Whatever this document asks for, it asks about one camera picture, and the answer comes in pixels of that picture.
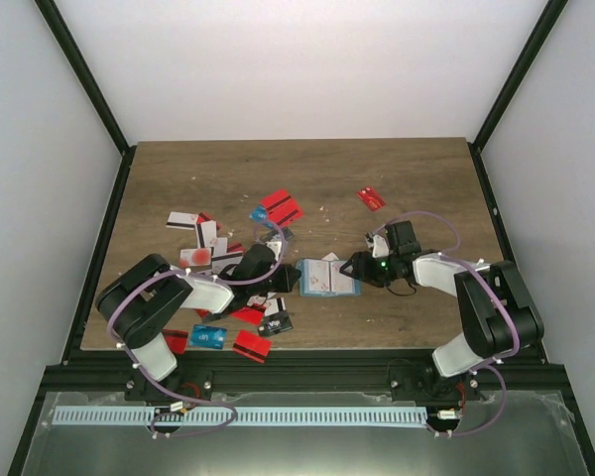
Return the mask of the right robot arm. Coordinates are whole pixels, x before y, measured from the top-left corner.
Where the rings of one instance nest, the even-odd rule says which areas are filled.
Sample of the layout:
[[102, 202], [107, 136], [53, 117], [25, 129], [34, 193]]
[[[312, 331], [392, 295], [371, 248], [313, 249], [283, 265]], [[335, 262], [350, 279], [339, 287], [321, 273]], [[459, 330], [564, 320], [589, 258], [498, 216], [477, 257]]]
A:
[[341, 275], [384, 289], [404, 280], [414, 290], [431, 288], [457, 300], [462, 331], [434, 349], [433, 366], [420, 375], [428, 397], [444, 399], [455, 389], [457, 376], [542, 340], [543, 321], [514, 262], [469, 262], [424, 249], [409, 221], [390, 222], [367, 234], [366, 242], [366, 251], [341, 265]]

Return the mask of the teal card holder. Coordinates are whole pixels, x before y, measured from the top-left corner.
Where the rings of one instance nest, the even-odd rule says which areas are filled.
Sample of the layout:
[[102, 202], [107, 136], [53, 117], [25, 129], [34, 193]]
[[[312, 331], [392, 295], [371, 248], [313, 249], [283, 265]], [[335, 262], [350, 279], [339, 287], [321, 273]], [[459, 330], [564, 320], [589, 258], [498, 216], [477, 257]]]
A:
[[340, 273], [344, 263], [334, 253], [328, 253], [321, 259], [299, 260], [297, 268], [301, 272], [298, 281], [300, 295], [311, 298], [359, 296], [360, 283]]

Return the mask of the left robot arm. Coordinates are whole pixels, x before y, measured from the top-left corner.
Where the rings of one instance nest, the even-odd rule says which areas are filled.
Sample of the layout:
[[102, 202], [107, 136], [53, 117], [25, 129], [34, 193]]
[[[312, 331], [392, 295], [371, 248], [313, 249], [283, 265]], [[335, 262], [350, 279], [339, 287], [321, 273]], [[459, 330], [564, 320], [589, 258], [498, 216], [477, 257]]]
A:
[[179, 309], [222, 317], [245, 307], [253, 297], [293, 290], [301, 270], [281, 258], [281, 242], [275, 245], [254, 244], [237, 258], [221, 256], [216, 265], [198, 273], [175, 267], [160, 254], [149, 254], [100, 292], [95, 308], [112, 337], [147, 372], [148, 388], [157, 398], [172, 400], [182, 389], [178, 359], [164, 335]]

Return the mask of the white card red print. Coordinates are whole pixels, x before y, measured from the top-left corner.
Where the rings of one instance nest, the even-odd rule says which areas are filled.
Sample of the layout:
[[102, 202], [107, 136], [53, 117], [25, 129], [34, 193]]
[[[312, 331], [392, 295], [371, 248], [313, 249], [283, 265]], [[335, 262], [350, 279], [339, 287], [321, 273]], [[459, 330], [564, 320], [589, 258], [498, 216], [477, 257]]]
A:
[[305, 296], [324, 296], [330, 290], [330, 265], [324, 260], [305, 259], [301, 265], [300, 291]]

